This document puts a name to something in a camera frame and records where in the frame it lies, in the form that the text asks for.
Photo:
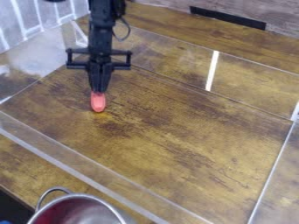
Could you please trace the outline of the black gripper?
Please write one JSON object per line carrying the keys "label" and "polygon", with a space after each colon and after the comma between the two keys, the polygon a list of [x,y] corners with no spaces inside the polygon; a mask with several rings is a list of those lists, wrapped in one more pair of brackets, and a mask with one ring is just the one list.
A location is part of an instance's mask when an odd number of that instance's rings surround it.
{"label": "black gripper", "polygon": [[114,26],[123,19],[127,11],[126,0],[88,0],[88,46],[86,48],[67,49],[67,68],[88,70],[88,82],[94,92],[104,93],[114,69],[127,70],[131,67],[130,51],[112,49],[112,38],[124,41],[114,33]]}

